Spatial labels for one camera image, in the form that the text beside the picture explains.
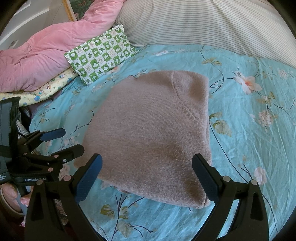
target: metal screw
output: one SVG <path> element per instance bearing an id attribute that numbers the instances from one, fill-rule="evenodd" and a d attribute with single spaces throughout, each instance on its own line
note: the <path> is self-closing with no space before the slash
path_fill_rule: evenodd
<path id="1" fill-rule="evenodd" d="M 230 178 L 229 176 L 224 176 L 224 177 L 223 177 L 223 180 L 224 180 L 225 182 L 230 182 L 231 178 Z"/>
<path id="2" fill-rule="evenodd" d="M 252 183 L 254 186 L 256 186 L 256 185 L 258 184 L 258 182 L 257 182 L 256 180 L 254 180 L 254 179 L 252 179 L 251 183 Z"/>
<path id="3" fill-rule="evenodd" d="M 66 176 L 64 176 L 64 181 L 70 181 L 71 180 L 71 178 L 72 178 L 72 176 L 71 175 L 66 175 Z"/>
<path id="4" fill-rule="evenodd" d="M 42 183 L 43 183 L 43 180 L 41 180 L 41 179 L 39 179 L 39 180 L 36 182 L 37 185 L 41 185 Z"/>

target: turquoise fabric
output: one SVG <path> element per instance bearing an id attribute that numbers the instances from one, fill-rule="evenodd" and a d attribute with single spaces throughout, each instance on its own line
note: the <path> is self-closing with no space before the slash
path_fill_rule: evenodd
<path id="1" fill-rule="evenodd" d="M 158 70 L 188 70 L 209 78 L 213 166 L 235 181 L 258 181 L 266 198 L 271 240 L 296 205 L 296 70 L 282 63 L 211 46 L 147 46 L 89 86 L 77 77 L 57 99 L 40 106 L 30 131 L 63 127 L 66 135 L 43 143 L 39 151 L 49 155 L 82 143 L 114 84 L 129 75 Z M 74 172 L 72 163 L 63 170 Z M 108 241 L 187 241 L 202 226 L 213 203 L 200 210 L 177 207 L 96 180 L 81 207 Z M 235 208 L 220 235 L 227 232 Z"/>

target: striped pillow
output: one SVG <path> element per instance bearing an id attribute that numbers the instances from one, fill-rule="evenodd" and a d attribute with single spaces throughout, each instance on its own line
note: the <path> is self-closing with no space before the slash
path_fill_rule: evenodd
<path id="1" fill-rule="evenodd" d="M 296 40 L 266 0 L 128 0 L 115 22 L 134 46 L 205 44 L 296 67 Z"/>

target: pink blanket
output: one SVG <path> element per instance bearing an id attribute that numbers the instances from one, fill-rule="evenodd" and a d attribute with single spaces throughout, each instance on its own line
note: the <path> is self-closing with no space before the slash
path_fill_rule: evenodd
<path id="1" fill-rule="evenodd" d="M 67 69 L 64 53 L 107 31 L 123 2 L 95 0 L 81 20 L 51 25 L 19 48 L 0 51 L 0 92 L 34 91 Z"/>

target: green and white pillow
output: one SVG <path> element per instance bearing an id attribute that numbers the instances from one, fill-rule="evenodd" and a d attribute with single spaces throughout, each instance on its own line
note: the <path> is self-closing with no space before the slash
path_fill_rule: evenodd
<path id="1" fill-rule="evenodd" d="M 65 53 L 65 57 L 81 80 L 90 85 L 136 53 L 124 34 L 123 26 L 118 25 Z"/>

